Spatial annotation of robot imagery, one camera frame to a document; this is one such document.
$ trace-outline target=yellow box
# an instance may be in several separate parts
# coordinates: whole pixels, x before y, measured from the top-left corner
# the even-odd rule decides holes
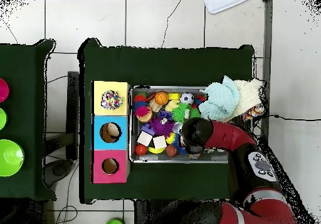
[[[129,85],[126,82],[105,82],[94,81],[93,82],[93,113],[95,115],[117,115],[125,116],[128,114],[128,89]],[[123,99],[123,104],[115,109],[104,109],[101,105],[102,95],[107,90],[117,91],[119,97]]]
[[[180,93],[169,93],[168,97],[169,97],[169,100],[180,99],[181,98],[181,94]]]

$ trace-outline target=green tablecloth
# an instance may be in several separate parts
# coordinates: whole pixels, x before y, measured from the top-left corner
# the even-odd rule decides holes
[[[44,184],[41,168],[45,153],[45,59],[54,42],[41,40],[33,46],[0,45],[0,78],[10,87],[0,103],[8,122],[0,139],[17,142],[24,151],[24,163],[13,176],[0,177],[0,198],[54,200]]]
[[[252,46],[240,49],[104,48],[86,40],[80,61],[80,198],[108,200],[211,199],[228,197],[227,164],[132,163],[125,184],[90,183],[91,81],[120,81],[129,85],[207,86],[223,75],[233,80],[252,78]]]

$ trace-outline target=metal tray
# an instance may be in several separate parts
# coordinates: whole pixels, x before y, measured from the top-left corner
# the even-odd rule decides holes
[[[194,95],[198,94],[200,90],[206,87],[176,87],[176,86],[134,86],[129,91],[129,159],[135,163],[227,163],[227,152],[214,151],[213,153],[202,153],[198,159],[189,159],[186,155],[177,155],[175,157],[168,157],[165,152],[160,154],[152,154],[147,151],[147,154],[138,156],[135,153],[136,140],[143,126],[135,115],[132,113],[134,107],[134,97],[141,91],[148,93],[166,91],[168,93],[184,93],[191,92]]]

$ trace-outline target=pink box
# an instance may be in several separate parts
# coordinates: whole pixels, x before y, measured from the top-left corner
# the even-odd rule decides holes
[[[103,172],[102,163],[112,158],[118,162],[118,170],[114,174]],[[93,183],[126,183],[128,176],[127,150],[95,150],[93,152]]]

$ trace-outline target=blue box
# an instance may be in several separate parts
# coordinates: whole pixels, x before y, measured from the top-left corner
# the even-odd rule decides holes
[[[100,137],[100,128],[106,124],[112,122],[120,127],[121,135],[119,140],[116,142],[106,143]],[[127,149],[127,138],[128,138],[128,124],[127,116],[100,116],[95,115],[93,117],[93,147],[95,150],[99,149]]]

